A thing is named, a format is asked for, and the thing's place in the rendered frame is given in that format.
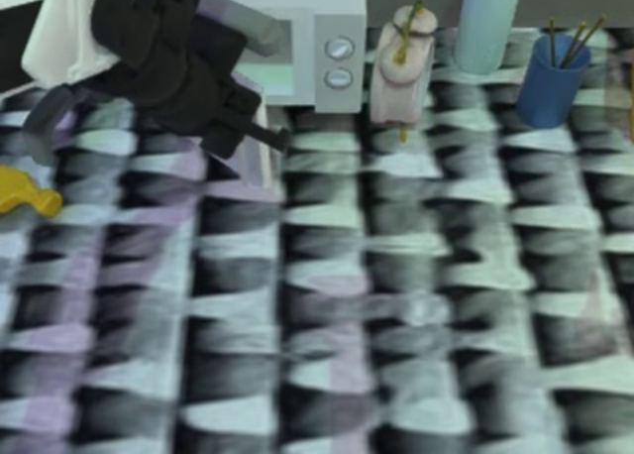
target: microwave window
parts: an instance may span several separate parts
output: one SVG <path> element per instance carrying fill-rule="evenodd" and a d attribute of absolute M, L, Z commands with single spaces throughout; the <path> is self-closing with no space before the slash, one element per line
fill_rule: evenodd
<path fill-rule="evenodd" d="M 292 25 L 290 21 L 282 21 L 280 24 L 283 37 L 279 52 L 270 57 L 262 57 L 245 50 L 236 71 L 261 85 L 266 89 L 266 94 L 291 96 L 294 93 Z"/>

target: white bottle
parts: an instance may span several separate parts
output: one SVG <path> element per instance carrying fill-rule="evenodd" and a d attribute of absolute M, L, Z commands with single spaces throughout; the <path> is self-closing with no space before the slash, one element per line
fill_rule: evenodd
<path fill-rule="evenodd" d="M 454 48 L 462 71 L 489 74 L 501 66 L 518 1 L 463 0 Z"/>

